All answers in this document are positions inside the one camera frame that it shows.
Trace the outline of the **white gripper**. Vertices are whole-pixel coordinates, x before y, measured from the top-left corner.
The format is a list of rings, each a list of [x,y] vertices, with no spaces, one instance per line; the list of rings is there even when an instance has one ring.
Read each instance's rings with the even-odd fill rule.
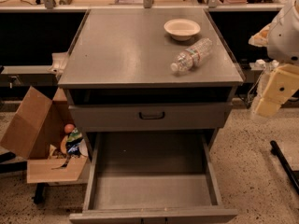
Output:
[[[299,90],[299,67],[285,64],[275,68],[263,92],[255,101],[254,113],[265,118],[273,117]]]

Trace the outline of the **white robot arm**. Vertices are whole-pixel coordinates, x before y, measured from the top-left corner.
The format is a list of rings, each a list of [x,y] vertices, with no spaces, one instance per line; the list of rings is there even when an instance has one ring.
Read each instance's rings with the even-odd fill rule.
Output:
[[[299,91],[299,0],[289,0],[269,25],[268,57],[279,62],[265,70],[251,105],[254,118],[273,117]]]

